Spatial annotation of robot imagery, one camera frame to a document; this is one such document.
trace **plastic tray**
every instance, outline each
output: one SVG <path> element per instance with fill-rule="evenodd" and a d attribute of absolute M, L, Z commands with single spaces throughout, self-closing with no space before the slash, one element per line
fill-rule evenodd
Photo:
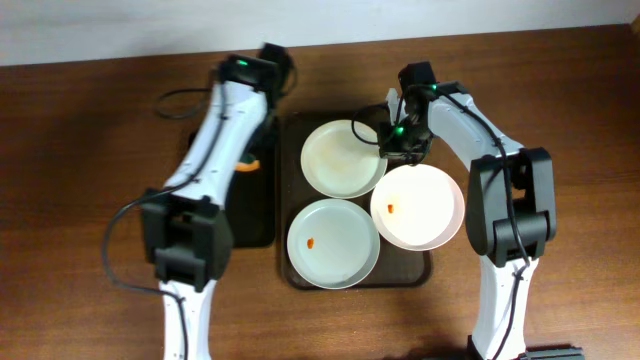
<path fill-rule="evenodd" d="M 287 253 L 287 233 L 289 225 L 305 206 L 327 197 L 317 192 L 304 178 L 300 166 L 302 146 L 313 130 L 333 120 L 349 119 L 351 114 L 295 114 L 280 123 L 280 270 L 287 282 L 300 290 L 321 290 L 304 280 L 293 268 Z M 364 119 L 358 119 L 373 129 L 379 121 L 384 121 L 384 112 Z M 389 162 L 387 171 L 402 165 Z M 369 212 L 371 192 L 349 199 Z M 432 270 L 431 253 L 413 252 L 391 245 L 380 237 L 380 256 L 371 273 L 360 283 L 349 289 L 358 288 L 398 288 L 423 285 Z"/>

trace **black cable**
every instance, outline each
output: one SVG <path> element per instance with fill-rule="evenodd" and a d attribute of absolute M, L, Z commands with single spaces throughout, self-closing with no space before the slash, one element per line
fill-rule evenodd
<path fill-rule="evenodd" d="M 161 118 L 171 119 L 171 120 L 182 120 L 182 119 L 190 118 L 192 116 L 197 115 L 200 111 L 202 111 L 202 109 L 204 109 L 207 106 L 207 104 L 209 103 L 209 100 L 211 99 L 211 96 L 209 96 L 208 94 L 211 93 L 212 91 L 215 78 L 216 78 L 216 71 L 212 69 L 211 71 L 209 71 L 206 87 L 172 90 L 160 95 L 153 104 L 154 114 L 156 114 Z M 172 113 L 168 113 L 160 110 L 160 105 L 164 100 L 178 94 L 189 94 L 189 93 L 203 93 L 204 95 L 196 105 L 194 105 L 191 109 L 183 113 L 172 114 Z"/>
<path fill-rule="evenodd" d="M 368 141 L 368 140 L 363 139 L 362 137 L 360 137 L 360 135 L 358 135 L 358 133 L 356 133 L 356 124 L 355 124 L 355 122 L 356 122 L 356 118 L 358 117 L 358 115 L 361 112 L 365 111 L 365 110 L 376 108 L 376 107 L 380 107 L 380 108 L 383 108 L 383 109 L 387 110 L 387 103 L 365 106 L 362 109 L 356 111 L 353 114 L 353 116 L 351 117 L 351 132 L 353 132 L 353 135 L 355 135 L 355 137 L 358 140 L 362 141 L 365 144 L 378 145 L 379 147 L 382 147 L 383 145 L 385 145 L 386 143 L 391 141 L 391 139 L 393 139 L 394 130 L 400 125 L 400 110 L 402 110 L 402 102 L 403 101 L 404 101 L 404 93 L 400 95 L 400 100 L 398 101 L 398 110 L 396 111 L 396 121 L 393 123 L 393 128 L 391 129 L 391 133 L 389 134 L 389 136 L 386 139 L 384 139 L 382 141 L 382 143 Z"/>
<path fill-rule="evenodd" d="M 427 138 L 427 143 L 424 147 L 424 151 L 422 152 L 422 157 L 420 158 L 420 160 L 412 162 L 411 164 L 409 164 L 409 166 L 417 166 L 418 164 L 422 164 L 424 159 L 426 159 L 427 155 L 429 155 L 429 153 L 431 152 L 431 144 L 433 144 L 433 134 L 431 134 L 429 138 Z"/>
<path fill-rule="evenodd" d="M 128 284 L 118 279 L 116 274 L 113 272 L 113 269 L 111 268 L 111 264 L 109 262 L 109 251 L 108 251 L 109 242 L 111 240 L 111 234 L 113 233 L 113 229 L 115 228 L 115 225 L 118 223 L 118 221 L 120 221 L 120 219 L 122 219 L 127 214 L 129 210 L 131 210 L 135 206 L 141 205 L 143 203 L 146 203 L 148 201 L 151 201 L 153 199 L 156 199 L 162 196 L 166 196 L 168 194 L 171 194 L 172 192 L 178 191 L 186 187 L 193 180 L 196 179 L 196 177 L 200 174 L 200 172 L 202 172 L 202 169 L 204 169 L 204 167 L 206 166 L 207 161 L 209 160 L 209 156 L 211 155 L 211 152 L 213 151 L 213 148 L 216 142 L 218 141 L 218 137 L 220 136 L 221 129 L 222 129 L 222 121 L 227 119 L 225 115 L 227 97 L 226 97 L 223 84 L 220 85 L 220 95 L 222 97 L 222 106 L 220 109 L 220 124 L 216 127 L 216 131 L 213 135 L 211 142 L 209 143 L 209 146 L 207 147 L 207 151 L 205 152 L 205 155 L 202 161 L 196 167 L 196 170 L 191 175 L 189 175 L 189 177 L 187 177 L 185 181 L 181 182 L 180 184 L 169 187 L 169 188 L 165 188 L 164 190 L 152 195 L 142 196 L 130 202 L 129 204 L 123 206 L 122 208 L 120 208 L 120 210 L 118 210 L 118 212 L 116 212 L 116 214 L 109 221 L 109 224 L 107 225 L 107 229 L 105 230 L 105 233 L 102 239 L 102 247 L 101 247 L 102 266 L 104 268 L 104 271 L 107 277 L 109 278 L 109 280 L 111 280 L 112 284 L 123 289 L 137 291 L 144 294 L 169 296 L 173 300 L 175 300 L 176 304 L 178 305 L 178 311 L 180 313 L 180 323 L 182 326 L 182 336 L 184 340 L 184 360 L 188 360 L 189 358 L 189 338 L 187 335 L 187 326 L 186 326 L 186 320 L 184 315 L 184 306 L 183 306 L 184 298 L 181 298 L 177 294 L 174 294 L 169 291 Z"/>
<path fill-rule="evenodd" d="M 358 133 L 356 132 L 356 118 L 358 117 L 358 115 L 360 115 L 360 113 L 369 110 L 369 109 L 376 109 L 376 108 L 380 108 L 380 109 L 385 109 L 386 110 L 386 103 L 382 103 L 382 104 L 374 104 L 374 105 L 369 105 L 369 106 L 365 106 L 362 109 L 356 111 L 353 116 L 351 117 L 351 132 L 353 132 L 353 135 L 355 135 L 355 137 L 362 141 L 365 144 L 368 145 L 378 145 L 377 141 L 369 141 L 366 139 L 363 139 L 360 135 L 358 135 Z"/>
<path fill-rule="evenodd" d="M 511 328 L 513 327 L 513 321 L 514 321 L 515 309 L 516 309 L 516 297 L 518 295 L 518 287 L 519 287 L 520 281 L 522 280 L 522 274 L 531 265 L 531 262 L 529 261 L 529 256 L 527 255 L 527 252 L 522 243 L 522 236 L 520 235 L 520 231 L 518 230 L 518 224 L 516 223 L 515 209 L 513 208 L 513 193 L 511 191 L 511 172 L 509 170 L 509 164 L 507 161 L 507 153 L 504 150 L 504 146 L 502 145 L 502 141 L 500 140 L 500 138 L 496 136 L 496 134 L 493 132 L 493 129 L 491 129 L 491 127 L 480 116 L 478 116 L 473 111 L 469 110 L 467 106 L 462 105 L 460 102 L 454 99 L 451 95 L 440 91 L 440 89 L 438 89 L 437 87 L 433 88 L 431 86 L 428 86 L 426 88 L 431 89 L 436 94 L 440 94 L 444 96 L 452 104 L 457 106 L 462 112 L 471 116 L 474 120 L 480 123 L 480 125 L 487 131 L 487 133 L 489 133 L 489 136 L 494 141 L 495 145 L 498 147 L 498 150 L 500 151 L 500 156 L 502 156 L 502 161 L 503 161 L 502 173 L 504 174 L 504 186 L 507 193 L 507 213 L 509 216 L 509 221 L 511 223 L 511 230 L 513 231 L 513 236 L 518 246 L 518 250 L 520 251 L 520 255 L 522 256 L 522 259 L 525 262 L 525 265 L 522 266 L 520 269 L 518 269 L 516 273 L 514 273 L 515 280 L 513 285 L 513 294 L 511 298 L 511 312 L 509 314 L 509 323 L 507 324 L 507 329 L 502 338 L 502 341 L 500 342 L 500 346 L 498 347 L 496 354 L 493 356 L 493 360 L 497 360 L 498 356 L 500 356 L 500 353 L 502 352 L 502 349 L 504 348 L 505 343 L 507 342 L 507 339 L 509 338 L 509 334 L 511 333 Z"/>

